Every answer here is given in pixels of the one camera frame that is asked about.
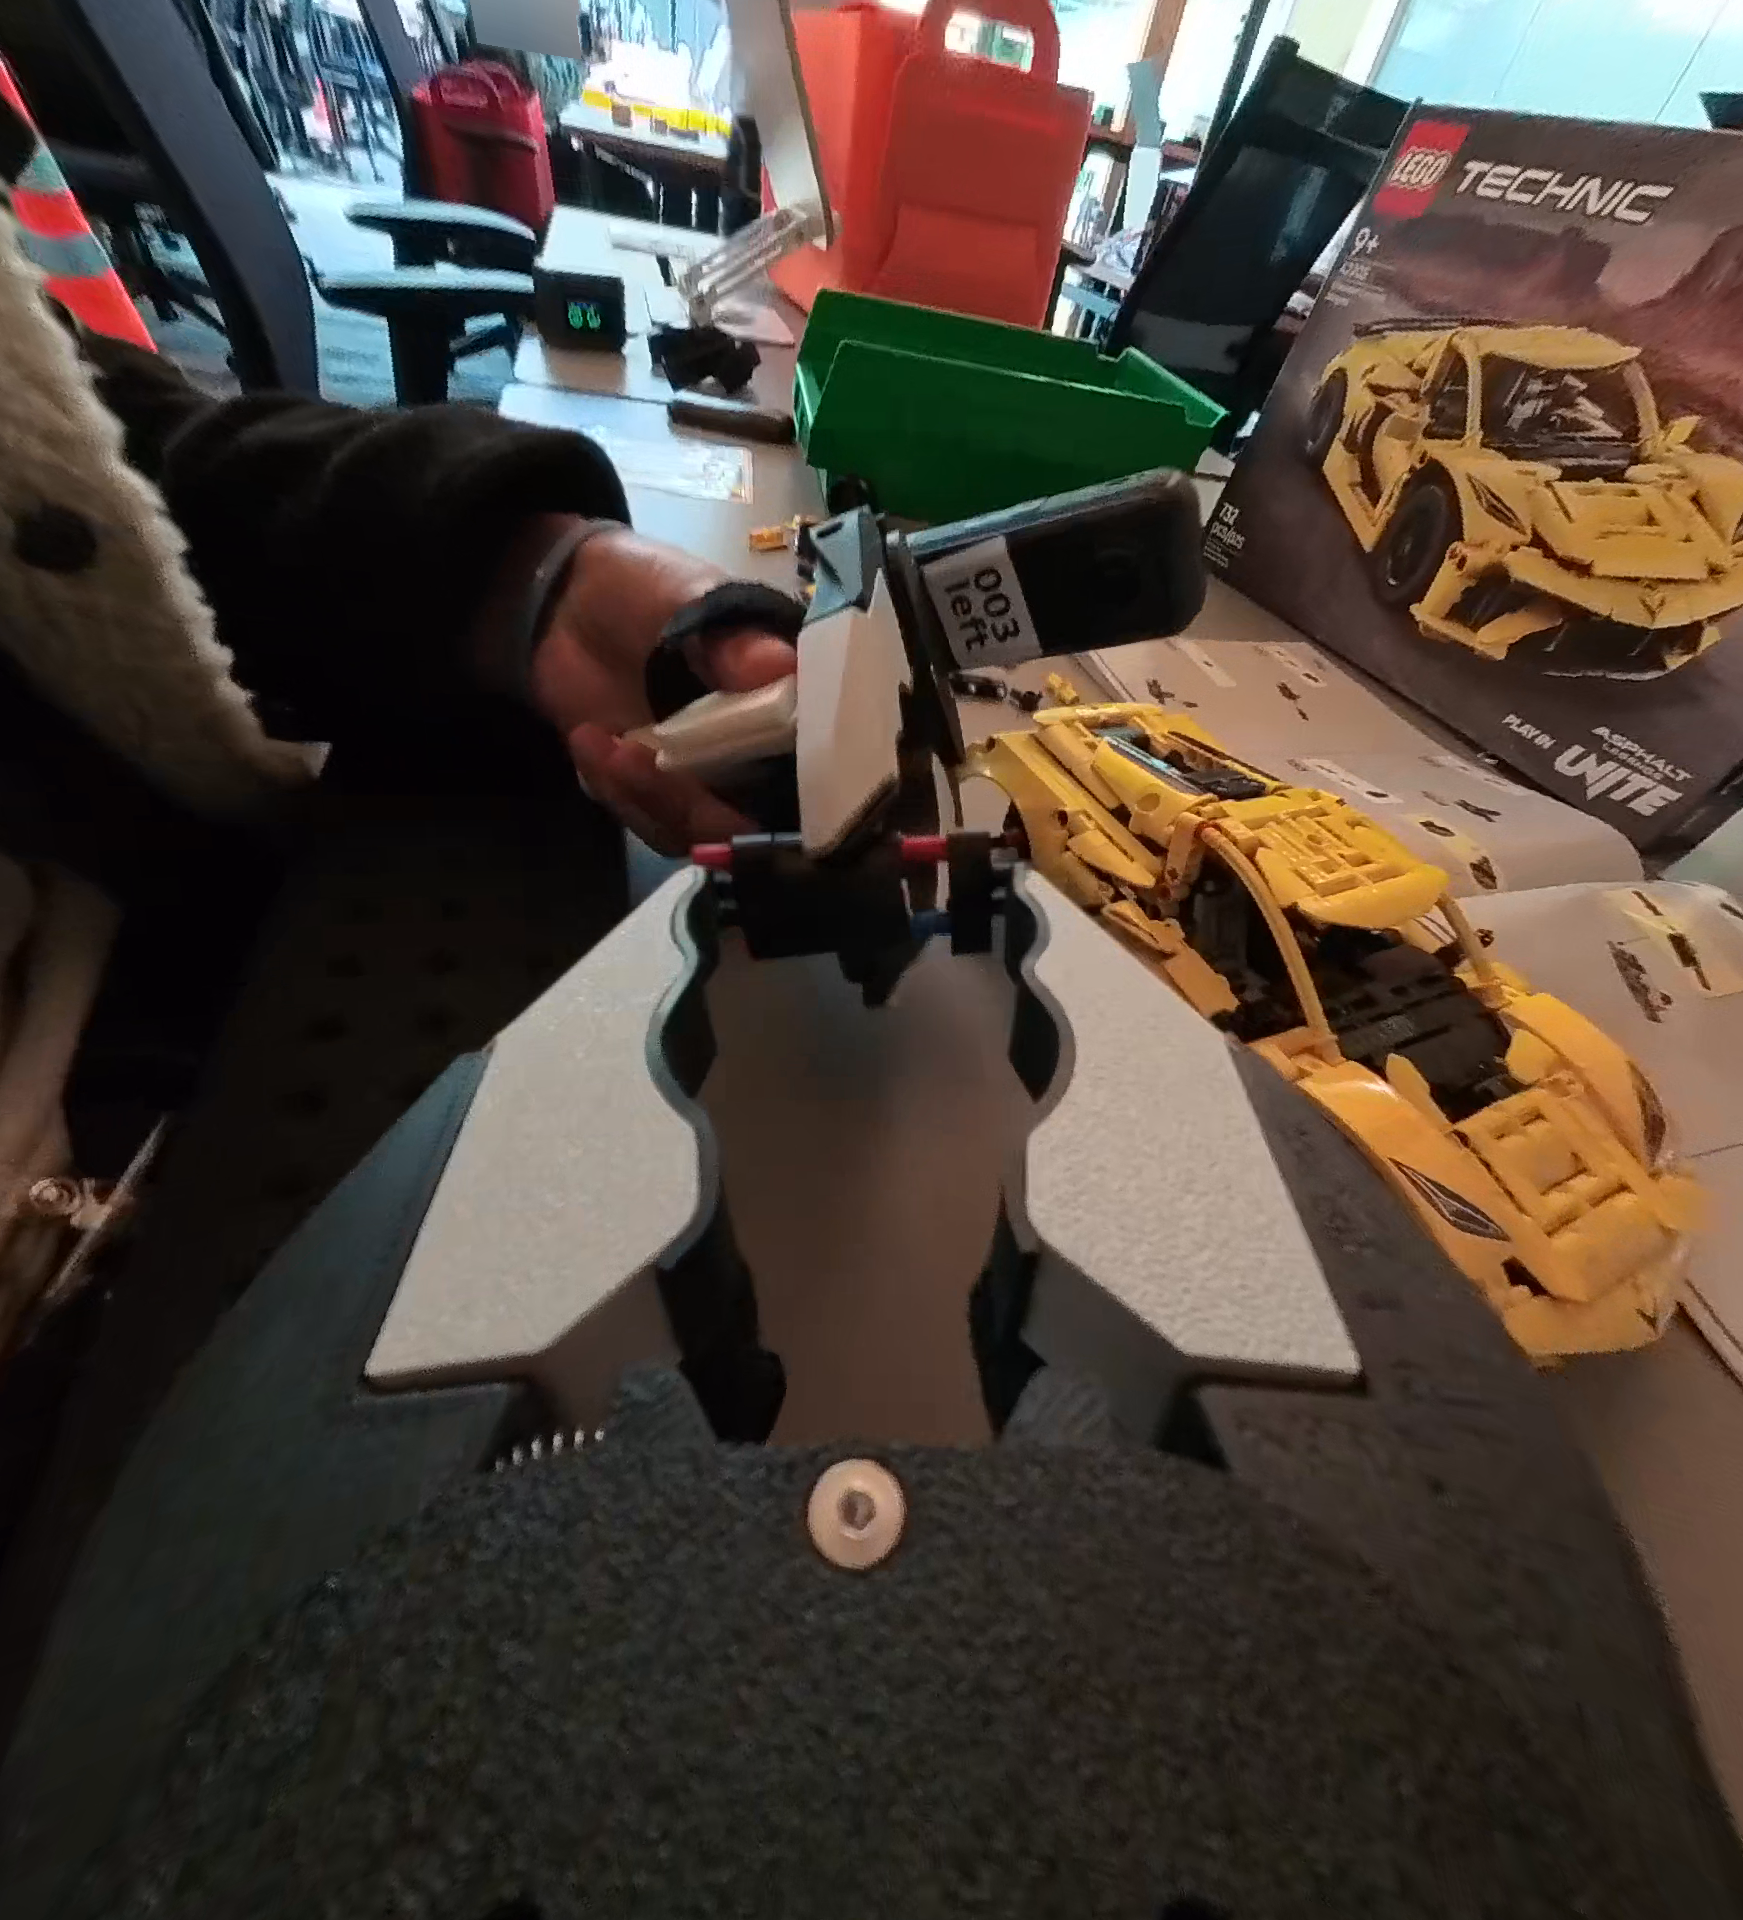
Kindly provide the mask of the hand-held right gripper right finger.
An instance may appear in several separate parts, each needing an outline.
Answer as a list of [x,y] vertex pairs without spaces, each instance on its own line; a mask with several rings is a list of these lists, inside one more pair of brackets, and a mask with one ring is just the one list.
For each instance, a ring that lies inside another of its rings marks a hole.
[[1037,870],[1001,899],[1024,1138],[969,1317],[1004,1427],[1037,1374],[1172,1427],[1206,1384],[1359,1391],[1363,1365],[1242,1054]]

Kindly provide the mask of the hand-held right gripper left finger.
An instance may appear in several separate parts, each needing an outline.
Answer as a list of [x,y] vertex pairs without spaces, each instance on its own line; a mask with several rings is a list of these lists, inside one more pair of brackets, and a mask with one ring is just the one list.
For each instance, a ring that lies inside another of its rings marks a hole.
[[483,1046],[372,1389],[510,1383],[588,1430],[629,1367],[667,1362],[721,1441],[768,1441],[788,1367],[700,1097],[715,962],[715,888],[680,870]]

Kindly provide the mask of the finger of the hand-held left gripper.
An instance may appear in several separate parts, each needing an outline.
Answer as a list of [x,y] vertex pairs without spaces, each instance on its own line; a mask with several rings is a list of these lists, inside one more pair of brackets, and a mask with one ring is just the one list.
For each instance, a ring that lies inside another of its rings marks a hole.
[[891,597],[839,608],[795,645],[795,802],[810,856],[839,856],[901,786],[912,665]]
[[962,829],[962,723],[956,694],[919,679],[901,694],[897,832],[906,836]]

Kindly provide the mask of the red black toy axle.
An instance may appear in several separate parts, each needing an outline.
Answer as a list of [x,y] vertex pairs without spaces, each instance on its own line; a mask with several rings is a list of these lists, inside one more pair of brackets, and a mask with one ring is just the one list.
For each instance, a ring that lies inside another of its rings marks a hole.
[[[710,873],[735,873],[741,858],[749,858],[754,853],[806,856],[806,849],[798,833],[738,833],[731,839],[704,839],[691,846],[691,864]],[[846,858],[868,856],[891,856],[902,868],[935,868],[950,856],[950,833],[882,833],[846,850]]]

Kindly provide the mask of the yellow black toy connector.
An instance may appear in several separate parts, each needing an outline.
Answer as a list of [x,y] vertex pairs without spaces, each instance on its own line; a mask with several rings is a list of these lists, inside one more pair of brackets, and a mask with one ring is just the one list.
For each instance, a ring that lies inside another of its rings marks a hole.
[[882,1007],[906,969],[946,939],[946,864],[891,856],[754,853],[710,873],[721,923],[758,962],[831,955],[865,1007]]

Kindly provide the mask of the person's left forearm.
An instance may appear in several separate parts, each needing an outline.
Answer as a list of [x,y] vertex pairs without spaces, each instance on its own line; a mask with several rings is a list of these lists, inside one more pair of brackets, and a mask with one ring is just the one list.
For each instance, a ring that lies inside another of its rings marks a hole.
[[592,439],[462,402],[213,399],[134,349],[99,393],[285,738],[341,742],[469,693],[506,563],[573,523],[629,523]]

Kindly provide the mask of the person's left hand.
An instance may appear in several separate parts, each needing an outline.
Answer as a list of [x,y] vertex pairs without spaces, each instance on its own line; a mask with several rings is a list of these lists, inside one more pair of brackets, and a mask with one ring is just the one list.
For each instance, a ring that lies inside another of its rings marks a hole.
[[584,795],[670,856],[749,833],[734,802],[697,775],[666,772],[657,752],[635,740],[657,721],[646,668],[667,622],[724,573],[621,523],[543,515],[536,532],[580,533],[564,591],[537,624],[530,699],[561,735]]

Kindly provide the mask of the green plastic bin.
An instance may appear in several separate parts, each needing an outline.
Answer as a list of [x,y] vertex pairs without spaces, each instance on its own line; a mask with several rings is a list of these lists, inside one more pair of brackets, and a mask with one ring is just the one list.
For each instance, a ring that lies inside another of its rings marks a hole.
[[1226,409],[1140,349],[820,290],[798,447],[829,498],[950,523],[1148,470],[1194,471]]

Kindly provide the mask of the person's black trouser leg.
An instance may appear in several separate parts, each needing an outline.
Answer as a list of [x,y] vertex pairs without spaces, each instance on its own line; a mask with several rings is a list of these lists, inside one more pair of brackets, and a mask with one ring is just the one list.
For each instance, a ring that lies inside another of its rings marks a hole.
[[80,1389],[123,1427],[431,1083],[629,905],[621,829],[556,745],[517,740],[336,755],[273,836],[186,850],[130,899],[70,1083],[101,1172],[167,1123],[84,1308]]

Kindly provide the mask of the yellow toy brick car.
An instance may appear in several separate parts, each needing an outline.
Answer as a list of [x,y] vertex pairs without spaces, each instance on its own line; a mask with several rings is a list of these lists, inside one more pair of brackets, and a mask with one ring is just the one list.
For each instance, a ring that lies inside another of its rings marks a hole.
[[1031,864],[1361,1148],[1537,1362],[1679,1315],[1703,1191],[1627,1046],[1495,955],[1445,868],[1157,703],[969,750]]

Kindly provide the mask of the colourful sticker sheet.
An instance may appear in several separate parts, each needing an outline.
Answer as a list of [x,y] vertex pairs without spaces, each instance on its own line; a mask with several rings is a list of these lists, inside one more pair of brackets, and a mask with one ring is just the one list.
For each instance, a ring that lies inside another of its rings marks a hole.
[[621,471],[626,491],[666,491],[707,506],[749,506],[756,498],[754,451],[745,443],[710,439],[639,439],[595,430],[592,439]]

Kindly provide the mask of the grey wristband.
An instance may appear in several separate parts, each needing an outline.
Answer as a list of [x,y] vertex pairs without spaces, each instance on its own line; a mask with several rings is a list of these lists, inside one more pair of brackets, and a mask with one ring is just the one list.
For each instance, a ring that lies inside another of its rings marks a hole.
[[550,540],[523,573],[523,587],[502,645],[506,683],[523,707],[537,703],[537,652],[543,649],[550,628],[568,597],[580,557],[599,536],[622,532],[629,532],[626,523],[599,515],[550,516]]

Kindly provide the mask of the small flat black device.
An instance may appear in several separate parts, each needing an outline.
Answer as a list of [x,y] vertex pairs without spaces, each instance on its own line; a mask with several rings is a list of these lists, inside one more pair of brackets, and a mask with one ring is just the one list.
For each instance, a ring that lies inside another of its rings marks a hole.
[[724,440],[764,447],[798,443],[798,426],[788,409],[764,406],[741,395],[674,393],[666,403],[666,414],[674,426]]

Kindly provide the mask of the black upright panel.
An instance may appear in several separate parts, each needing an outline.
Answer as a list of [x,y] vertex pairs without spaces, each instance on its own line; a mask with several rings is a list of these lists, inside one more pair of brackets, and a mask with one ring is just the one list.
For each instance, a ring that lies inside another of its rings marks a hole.
[[1348,81],[1276,37],[1194,177],[1147,245],[1105,340],[1219,406],[1232,448],[1290,352],[1281,316],[1359,215],[1406,105]]

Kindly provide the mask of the orange box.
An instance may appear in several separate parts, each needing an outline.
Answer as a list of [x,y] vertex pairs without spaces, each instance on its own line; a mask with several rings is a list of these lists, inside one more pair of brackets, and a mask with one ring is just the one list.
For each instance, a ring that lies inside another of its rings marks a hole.
[[1093,113],[1052,4],[839,3],[798,17],[795,53],[836,241],[773,266],[779,293],[1045,328]]

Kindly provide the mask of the black printed toy box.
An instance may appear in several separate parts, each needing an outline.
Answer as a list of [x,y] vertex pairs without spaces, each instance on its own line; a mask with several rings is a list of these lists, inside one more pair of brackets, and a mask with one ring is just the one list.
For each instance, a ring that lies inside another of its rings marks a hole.
[[1639,850],[1724,824],[1743,129],[1412,108],[1206,563]]

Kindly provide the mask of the black device green lights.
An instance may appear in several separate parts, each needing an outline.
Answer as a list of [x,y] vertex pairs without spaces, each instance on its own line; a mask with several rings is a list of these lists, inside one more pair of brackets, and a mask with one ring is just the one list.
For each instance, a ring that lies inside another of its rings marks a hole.
[[629,341],[629,296],[621,273],[568,266],[533,267],[533,323],[550,349],[621,355]]

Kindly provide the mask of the open instruction booklet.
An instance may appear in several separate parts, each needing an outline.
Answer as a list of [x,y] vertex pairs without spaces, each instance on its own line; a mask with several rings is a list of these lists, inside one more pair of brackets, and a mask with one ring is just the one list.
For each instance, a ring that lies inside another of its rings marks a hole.
[[1619,829],[1412,723],[1293,636],[1172,636],[1088,656],[1116,699],[1182,710],[1246,759],[1322,786],[1445,868],[1481,931],[1652,1078],[1709,1191],[1690,1315],[1743,1384],[1743,882],[1651,877]]

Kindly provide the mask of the wooden board document stand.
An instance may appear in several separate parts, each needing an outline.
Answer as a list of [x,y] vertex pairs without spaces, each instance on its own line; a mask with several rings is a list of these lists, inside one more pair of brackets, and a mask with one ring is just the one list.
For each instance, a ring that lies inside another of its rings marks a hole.
[[735,65],[734,108],[756,133],[749,146],[769,205],[677,272],[674,289],[691,324],[713,324],[721,304],[795,252],[829,252],[839,241],[793,3],[727,3],[724,23]]

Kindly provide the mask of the dark red bag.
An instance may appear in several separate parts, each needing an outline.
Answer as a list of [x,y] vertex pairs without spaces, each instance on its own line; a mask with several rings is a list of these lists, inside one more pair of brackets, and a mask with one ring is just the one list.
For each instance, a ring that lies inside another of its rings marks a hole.
[[469,204],[543,234],[556,211],[537,89],[502,58],[459,58],[406,99],[413,191]]

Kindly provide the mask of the dark office chair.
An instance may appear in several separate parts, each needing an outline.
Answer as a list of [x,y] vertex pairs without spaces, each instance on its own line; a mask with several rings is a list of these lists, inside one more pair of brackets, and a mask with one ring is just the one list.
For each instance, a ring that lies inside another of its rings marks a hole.
[[399,403],[440,403],[459,362],[517,349],[537,241],[502,211],[356,200],[349,219],[389,238],[393,266],[308,262],[266,170],[283,135],[234,81],[208,3],[0,3],[0,53],[69,184],[94,194],[128,289],[217,328],[247,393],[324,393],[314,299],[384,324]]

